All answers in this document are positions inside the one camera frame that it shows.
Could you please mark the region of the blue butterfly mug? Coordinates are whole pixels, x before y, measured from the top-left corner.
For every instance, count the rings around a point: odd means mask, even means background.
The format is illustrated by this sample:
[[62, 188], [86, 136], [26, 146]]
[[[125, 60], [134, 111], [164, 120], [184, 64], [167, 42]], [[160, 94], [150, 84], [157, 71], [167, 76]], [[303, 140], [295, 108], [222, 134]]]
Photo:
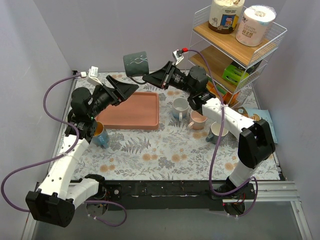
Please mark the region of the blue butterfly mug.
[[96, 146], [107, 149], [109, 147], [109, 135], [105, 126], [101, 122], [97, 122], [97, 127], [92, 137], [91, 142]]

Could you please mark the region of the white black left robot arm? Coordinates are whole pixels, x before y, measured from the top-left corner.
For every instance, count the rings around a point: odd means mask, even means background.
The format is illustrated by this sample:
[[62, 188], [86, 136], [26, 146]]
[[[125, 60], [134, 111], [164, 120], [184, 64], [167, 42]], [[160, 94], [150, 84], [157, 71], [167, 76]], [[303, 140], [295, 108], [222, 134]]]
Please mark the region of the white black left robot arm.
[[93, 80], [94, 91], [76, 88], [71, 94], [71, 110], [67, 115], [63, 150], [54, 161], [47, 176], [35, 191], [29, 191], [25, 201], [33, 218], [40, 222], [67, 227], [75, 210], [87, 199], [101, 200], [106, 196], [104, 177], [88, 174], [78, 184], [70, 187], [77, 161], [90, 145], [98, 123], [95, 120], [108, 106], [118, 106], [138, 88], [137, 84], [124, 83], [108, 75], [108, 87], [98, 79]]

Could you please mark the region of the dark green mug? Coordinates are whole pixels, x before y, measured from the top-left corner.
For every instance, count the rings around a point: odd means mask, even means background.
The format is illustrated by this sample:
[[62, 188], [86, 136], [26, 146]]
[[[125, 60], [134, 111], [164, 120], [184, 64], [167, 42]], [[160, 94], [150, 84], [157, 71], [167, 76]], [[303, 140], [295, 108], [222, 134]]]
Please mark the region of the dark green mug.
[[139, 82], [134, 77], [143, 77], [149, 74], [149, 63], [145, 51], [131, 53], [123, 56], [123, 65], [126, 76], [139, 85], [145, 85], [147, 82]]

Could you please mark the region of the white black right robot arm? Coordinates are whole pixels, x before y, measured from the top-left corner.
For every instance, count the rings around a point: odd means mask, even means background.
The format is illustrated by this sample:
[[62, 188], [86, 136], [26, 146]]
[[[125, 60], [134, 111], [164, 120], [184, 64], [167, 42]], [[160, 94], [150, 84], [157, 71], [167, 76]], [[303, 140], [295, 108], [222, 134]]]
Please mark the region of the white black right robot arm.
[[239, 162], [219, 191], [212, 188], [211, 192], [232, 199], [243, 195], [244, 186], [254, 178], [257, 168], [275, 152], [269, 123], [264, 119], [255, 121], [224, 105], [223, 101], [207, 90], [209, 80], [203, 67], [193, 66], [188, 74], [184, 74], [173, 62], [168, 61], [164, 67], [145, 74], [142, 79], [163, 90], [174, 87], [187, 92], [187, 101], [193, 110], [219, 123], [237, 138]]

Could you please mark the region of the pink mug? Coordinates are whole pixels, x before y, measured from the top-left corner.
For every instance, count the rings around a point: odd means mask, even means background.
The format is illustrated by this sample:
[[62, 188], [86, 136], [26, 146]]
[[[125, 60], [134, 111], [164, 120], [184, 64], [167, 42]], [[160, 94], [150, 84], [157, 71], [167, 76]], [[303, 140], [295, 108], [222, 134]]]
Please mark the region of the pink mug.
[[206, 116], [203, 116], [197, 111], [192, 110], [190, 112], [190, 119], [187, 128], [193, 130], [202, 130], [205, 127], [207, 119], [208, 118]]

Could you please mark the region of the blue white gradient mug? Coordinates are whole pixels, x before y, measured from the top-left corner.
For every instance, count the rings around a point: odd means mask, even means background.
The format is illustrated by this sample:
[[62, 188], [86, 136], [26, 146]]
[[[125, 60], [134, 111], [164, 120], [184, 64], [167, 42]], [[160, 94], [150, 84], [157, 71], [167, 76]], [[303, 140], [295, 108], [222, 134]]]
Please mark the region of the blue white gradient mug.
[[172, 102], [172, 116], [182, 121], [188, 115], [189, 103], [186, 99], [179, 97]]

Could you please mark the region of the dark grey mug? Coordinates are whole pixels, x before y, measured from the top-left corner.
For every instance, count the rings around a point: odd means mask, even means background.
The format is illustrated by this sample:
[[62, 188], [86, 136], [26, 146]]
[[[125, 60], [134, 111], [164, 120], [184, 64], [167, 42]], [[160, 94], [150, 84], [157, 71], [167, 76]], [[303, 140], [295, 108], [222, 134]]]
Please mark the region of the dark grey mug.
[[[208, 136], [205, 139], [206, 142], [216, 144], [218, 142], [220, 130], [221, 130], [221, 125], [218, 122], [214, 122], [211, 125]], [[228, 133], [229, 131], [226, 128], [223, 128], [220, 140], [222, 141]]]

